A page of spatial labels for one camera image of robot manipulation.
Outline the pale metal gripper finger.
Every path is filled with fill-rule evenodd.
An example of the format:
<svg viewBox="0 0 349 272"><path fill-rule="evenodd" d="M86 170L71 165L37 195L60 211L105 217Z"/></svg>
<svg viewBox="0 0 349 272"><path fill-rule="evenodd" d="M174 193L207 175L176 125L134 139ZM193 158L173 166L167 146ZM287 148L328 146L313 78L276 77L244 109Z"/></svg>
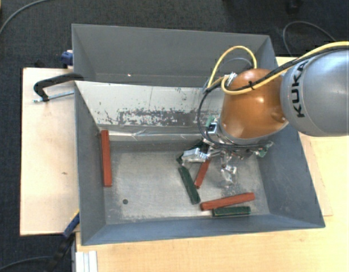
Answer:
<svg viewBox="0 0 349 272"><path fill-rule="evenodd" d="M234 176L236 175L237 167L230 164L231 159L232 155L227 152L222 152L220 155L220 174L222 179L219 186L222 188L229 188L234 185Z"/></svg>
<svg viewBox="0 0 349 272"><path fill-rule="evenodd" d="M210 158L208 154L202 152L198 147L184 151L181 156L183 163L203 163Z"/></svg>

